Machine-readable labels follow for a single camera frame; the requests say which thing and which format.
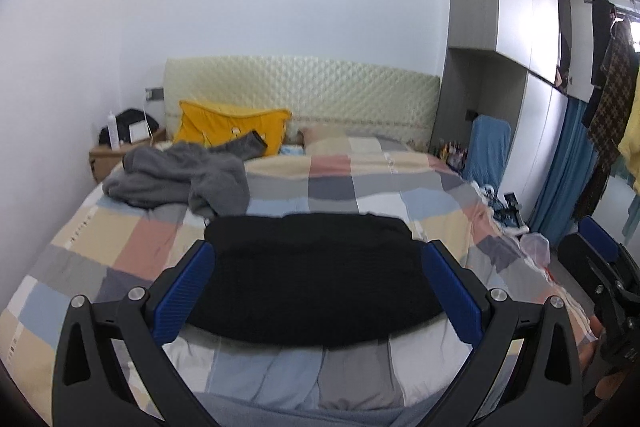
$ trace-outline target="yellow pillow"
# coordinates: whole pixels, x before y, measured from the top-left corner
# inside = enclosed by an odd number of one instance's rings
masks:
[[[225,103],[180,100],[182,119],[174,141],[196,142],[210,147],[256,130],[267,142],[265,156],[277,154],[287,120],[288,109],[254,109]]]

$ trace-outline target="plaid pillow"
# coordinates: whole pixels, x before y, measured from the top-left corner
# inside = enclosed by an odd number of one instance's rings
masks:
[[[372,152],[410,151],[393,138],[350,132],[338,126],[315,125],[302,130],[305,154],[334,155]]]

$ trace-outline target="yellow garment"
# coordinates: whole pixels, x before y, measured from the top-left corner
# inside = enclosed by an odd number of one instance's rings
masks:
[[[256,130],[267,143],[265,156],[280,150],[284,139],[288,109],[254,109],[224,103],[180,100],[182,119],[174,141],[196,142],[210,147]]]
[[[640,194],[640,71],[631,116],[626,123],[625,136],[622,137],[618,150],[625,159],[626,168],[636,178],[634,190]]]

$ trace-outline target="blue curtain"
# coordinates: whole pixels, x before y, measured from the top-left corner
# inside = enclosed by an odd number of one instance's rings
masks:
[[[556,155],[529,219],[532,232],[540,232],[557,245],[571,228],[575,202],[589,180],[596,152],[582,125],[586,102],[569,97]]]

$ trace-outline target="brown patterned garment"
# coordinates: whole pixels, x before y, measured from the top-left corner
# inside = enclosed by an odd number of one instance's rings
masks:
[[[575,205],[575,219],[591,216],[596,209],[607,185],[609,171],[620,155],[618,144],[625,135],[634,103],[638,66],[634,58],[631,24],[625,19],[616,24],[615,31],[607,81],[587,130],[587,136],[598,153],[598,162]]]

